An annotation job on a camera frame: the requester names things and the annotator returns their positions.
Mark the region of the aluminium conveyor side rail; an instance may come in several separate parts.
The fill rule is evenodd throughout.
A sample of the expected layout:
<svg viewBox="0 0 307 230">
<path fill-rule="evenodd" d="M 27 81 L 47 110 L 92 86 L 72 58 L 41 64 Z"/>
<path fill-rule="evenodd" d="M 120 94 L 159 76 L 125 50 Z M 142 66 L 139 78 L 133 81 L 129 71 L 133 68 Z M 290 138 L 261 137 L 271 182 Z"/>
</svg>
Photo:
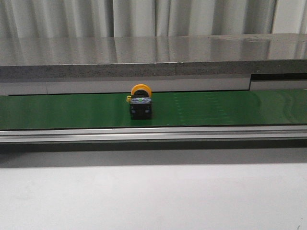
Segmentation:
<svg viewBox="0 0 307 230">
<path fill-rule="evenodd" d="M 307 137 L 305 125 L 288 126 L 187 126 L 1 131 L 0 142 L 149 142 L 196 140 L 292 139 Z"/>
</svg>

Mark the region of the grey stone back table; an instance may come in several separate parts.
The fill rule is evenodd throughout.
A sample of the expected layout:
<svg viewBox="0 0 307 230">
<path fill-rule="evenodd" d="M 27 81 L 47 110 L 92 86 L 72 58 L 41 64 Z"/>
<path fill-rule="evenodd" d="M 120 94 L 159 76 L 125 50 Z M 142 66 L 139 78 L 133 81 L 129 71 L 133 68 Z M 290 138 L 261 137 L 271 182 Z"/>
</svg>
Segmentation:
<svg viewBox="0 0 307 230">
<path fill-rule="evenodd" d="M 1 95 L 304 89 L 305 34 L 8 38 Z"/>
</svg>

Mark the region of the yellow push button switch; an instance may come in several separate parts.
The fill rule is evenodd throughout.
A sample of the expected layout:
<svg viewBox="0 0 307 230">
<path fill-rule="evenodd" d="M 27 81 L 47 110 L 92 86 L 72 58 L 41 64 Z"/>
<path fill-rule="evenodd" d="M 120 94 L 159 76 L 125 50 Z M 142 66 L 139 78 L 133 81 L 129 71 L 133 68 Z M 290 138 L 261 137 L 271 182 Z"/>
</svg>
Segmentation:
<svg viewBox="0 0 307 230">
<path fill-rule="evenodd" d="M 152 118 L 152 90 L 146 84 L 135 85 L 127 96 L 126 101 L 130 105 L 131 119 Z"/>
</svg>

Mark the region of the white pleated curtain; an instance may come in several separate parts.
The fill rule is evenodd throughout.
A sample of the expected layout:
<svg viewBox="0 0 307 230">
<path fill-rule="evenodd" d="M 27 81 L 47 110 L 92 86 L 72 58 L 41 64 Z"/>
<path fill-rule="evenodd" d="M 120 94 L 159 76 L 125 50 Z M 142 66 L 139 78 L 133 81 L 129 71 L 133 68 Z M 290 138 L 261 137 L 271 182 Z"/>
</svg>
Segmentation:
<svg viewBox="0 0 307 230">
<path fill-rule="evenodd" d="M 307 31 L 304 0 L 3 0 L 1 38 Z"/>
</svg>

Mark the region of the green conveyor belt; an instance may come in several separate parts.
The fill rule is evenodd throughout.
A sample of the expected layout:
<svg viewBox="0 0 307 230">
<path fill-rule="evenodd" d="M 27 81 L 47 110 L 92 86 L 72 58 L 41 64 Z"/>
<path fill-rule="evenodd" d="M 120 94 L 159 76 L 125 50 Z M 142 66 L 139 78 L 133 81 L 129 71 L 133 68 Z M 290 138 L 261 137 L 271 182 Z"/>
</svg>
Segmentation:
<svg viewBox="0 0 307 230">
<path fill-rule="evenodd" d="M 286 125 L 307 122 L 306 90 L 155 92 L 153 116 L 133 120 L 124 93 L 0 98 L 2 130 Z"/>
</svg>

